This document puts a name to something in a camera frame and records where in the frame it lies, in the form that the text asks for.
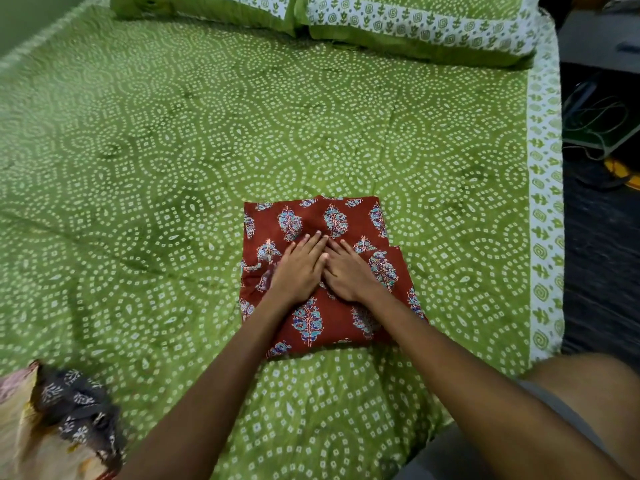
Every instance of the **gray shorts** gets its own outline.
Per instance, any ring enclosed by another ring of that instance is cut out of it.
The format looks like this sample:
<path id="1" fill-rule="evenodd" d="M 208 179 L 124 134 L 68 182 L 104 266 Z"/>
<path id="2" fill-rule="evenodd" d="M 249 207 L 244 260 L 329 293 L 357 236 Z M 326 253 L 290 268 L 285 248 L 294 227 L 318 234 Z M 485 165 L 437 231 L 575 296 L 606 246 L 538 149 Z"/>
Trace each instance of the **gray shorts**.
<path id="1" fill-rule="evenodd" d="M 560 398 L 532 382 L 519 381 L 518 383 L 585 435 L 594 445 L 608 453 L 594 430 Z M 453 424 L 407 463 L 394 480 L 494 480 L 494 478 L 480 453 Z"/>

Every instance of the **pillowcase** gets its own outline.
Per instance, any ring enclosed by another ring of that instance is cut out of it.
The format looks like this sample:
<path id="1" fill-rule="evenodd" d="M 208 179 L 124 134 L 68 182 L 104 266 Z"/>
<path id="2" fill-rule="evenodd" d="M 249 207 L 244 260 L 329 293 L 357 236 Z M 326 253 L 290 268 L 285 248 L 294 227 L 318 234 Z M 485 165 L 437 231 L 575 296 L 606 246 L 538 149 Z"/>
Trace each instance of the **pillowcase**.
<path id="1" fill-rule="evenodd" d="M 296 0 L 111 0 L 122 18 L 192 16 L 245 27 L 268 28 L 295 36 Z"/>
<path id="2" fill-rule="evenodd" d="M 315 39 L 471 66 L 530 66 L 538 0 L 298 0 Z"/>
<path id="3" fill-rule="evenodd" d="M 334 239 L 345 239 L 368 263 L 380 282 L 421 319 L 409 270 L 400 248 L 389 246 L 377 197 L 244 204 L 244 245 L 240 311 L 245 321 L 271 286 L 277 263 L 290 242 L 320 230 Z M 357 303 L 348 303 L 321 283 L 307 302 L 283 320 L 268 357 L 305 353 L 337 343 L 366 345 L 392 342 L 389 334 Z"/>

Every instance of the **folded red cloth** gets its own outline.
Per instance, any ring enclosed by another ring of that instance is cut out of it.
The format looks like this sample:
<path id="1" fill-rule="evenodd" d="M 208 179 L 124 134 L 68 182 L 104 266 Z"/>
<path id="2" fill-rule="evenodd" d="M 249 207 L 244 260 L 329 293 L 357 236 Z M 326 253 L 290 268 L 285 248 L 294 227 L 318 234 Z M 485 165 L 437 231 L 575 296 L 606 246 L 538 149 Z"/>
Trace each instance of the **folded red cloth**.
<path id="1" fill-rule="evenodd" d="M 317 230 L 344 239 L 368 262 L 381 286 L 411 308 L 424 313 L 413 290 L 402 252 L 389 246 L 387 229 L 377 197 L 244 204 L 244 248 L 240 307 L 243 321 L 268 290 L 275 266 L 291 241 Z M 283 321 L 269 357 L 303 353 L 313 347 L 351 342 L 391 342 L 388 333 L 369 311 L 336 297 L 324 284 Z"/>

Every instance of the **green pillow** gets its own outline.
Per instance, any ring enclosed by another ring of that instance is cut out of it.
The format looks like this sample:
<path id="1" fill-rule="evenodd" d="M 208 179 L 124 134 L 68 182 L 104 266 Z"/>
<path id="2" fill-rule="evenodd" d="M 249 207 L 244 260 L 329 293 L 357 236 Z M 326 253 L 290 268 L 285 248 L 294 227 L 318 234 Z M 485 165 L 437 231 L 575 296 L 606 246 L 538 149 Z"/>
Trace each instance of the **green pillow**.
<path id="1" fill-rule="evenodd" d="M 111 0 L 111 9 L 122 18 L 183 15 L 295 36 L 295 3 L 296 0 Z"/>
<path id="2" fill-rule="evenodd" d="M 473 66 L 527 65 L 538 40 L 538 0 L 298 0 L 315 39 Z"/>

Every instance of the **forearm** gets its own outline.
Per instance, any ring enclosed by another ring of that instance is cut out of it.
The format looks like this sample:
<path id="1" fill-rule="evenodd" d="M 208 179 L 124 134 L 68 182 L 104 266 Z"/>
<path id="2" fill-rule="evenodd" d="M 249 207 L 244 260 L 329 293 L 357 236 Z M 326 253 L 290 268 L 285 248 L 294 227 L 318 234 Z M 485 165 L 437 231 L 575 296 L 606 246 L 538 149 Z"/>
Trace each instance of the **forearm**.
<path id="1" fill-rule="evenodd" d="M 118 480 L 208 480 L 288 305 L 267 293 L 216 359 L 134 451 Z"/>
<path id="2" fill-rule="evenodd" d="M 392 295 L 369 292 L 362 302 L 409 355 L 498 478 L 628 478 L 545 404 L 416 318 Z"/>

